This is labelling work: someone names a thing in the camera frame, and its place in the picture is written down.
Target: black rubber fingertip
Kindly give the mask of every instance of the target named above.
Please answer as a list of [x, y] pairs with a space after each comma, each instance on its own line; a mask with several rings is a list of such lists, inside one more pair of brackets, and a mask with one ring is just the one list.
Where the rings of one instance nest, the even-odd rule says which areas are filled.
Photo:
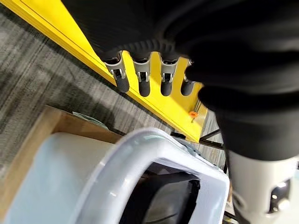
[[181, 86], [181, 93], [183, 96], [189, 96], [193, 90], [194, 82], [192, 81], [185, 81], [183, 80], [182, 86]]
[[143, 97], [147, 97], [150, 94], [150, 82], [141, 81], [139, 84], [139, 93]]
[[161, 94], [165, 97], [169, 96], [171, 94], [172, 90], [172, 82], [161, 82]]
[[121, 92], [128, 92], [129, 91], [129, 88], [130, 88], [130, 84], [129, 84], [129, 81], [128, 81], [128, 77], [126, 76], [125, 78], [119, 78], [119, 79], [116, 79], [116, 85], [117, 85], [117, 88], [121, 91]]

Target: gray carpet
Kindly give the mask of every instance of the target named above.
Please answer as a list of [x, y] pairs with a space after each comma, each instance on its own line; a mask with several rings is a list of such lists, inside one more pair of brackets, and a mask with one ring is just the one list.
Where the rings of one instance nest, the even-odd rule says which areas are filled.
[[[174, 131], [3, 5], [0, 99], [2, 177], [44, 105], [92, 116], [120, 134], [147, 126]], [[216, 129], [213, 114], [208, 117], [204, 133]], [[195, 146], [212, 163], [224, 165], [220, 150]]]

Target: wooden board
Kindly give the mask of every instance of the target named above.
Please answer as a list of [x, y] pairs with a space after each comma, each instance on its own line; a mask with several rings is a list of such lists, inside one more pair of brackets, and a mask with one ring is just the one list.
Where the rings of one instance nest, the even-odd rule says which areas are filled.
[[66, 132], [100, 141], [116, 143], [121, 136], [70, 113], [46, 106], [14, 158], [3, 183], [1, 183], [0, 219], [4, 220], [21, 183], [31, 167], [41, 144], [51, 134]]

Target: yellow shelf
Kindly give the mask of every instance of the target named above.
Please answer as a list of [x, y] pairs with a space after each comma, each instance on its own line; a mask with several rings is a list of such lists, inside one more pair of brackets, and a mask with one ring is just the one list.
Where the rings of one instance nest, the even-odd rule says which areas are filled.
[[[0, 2], [115, 85], [112, 75], [94, 53], [84, 34], [60, 0], [0, 0]], [[151, 58], [151, 91], [150, 95], [144, 98], [139, 94], [138, 80], [129, 54], [123, 52], [123, 58], [130, 83], [127, 94], [169, 125], [181, 131], [188, 140], [198, 142], [207, 110], [202, 106], [199, 110], [199, 117], [191, 123], [192, 119], [188, 112], [194, 108], [201, 85], [195, 84], [192, 94], [188, 97], [181, 94], [180, 86], [187, 60], [179, 59], [172, 93], [164, 97], [160, 92], [160, 60], [158, 53], [154, 52]]]

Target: plastic bin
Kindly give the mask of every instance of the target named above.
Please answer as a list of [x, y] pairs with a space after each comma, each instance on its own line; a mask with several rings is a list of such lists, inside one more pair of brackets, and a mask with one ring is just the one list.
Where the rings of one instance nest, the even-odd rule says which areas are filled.
[[222, 222], [228, 177], [188, 153], [156, 128], [140, 129], [115, 145], [67, 133], [50, 136], [40, 147], [5, 224], [117, 224], [140, 177], [152, 163], [200, 180], [189, 220]]

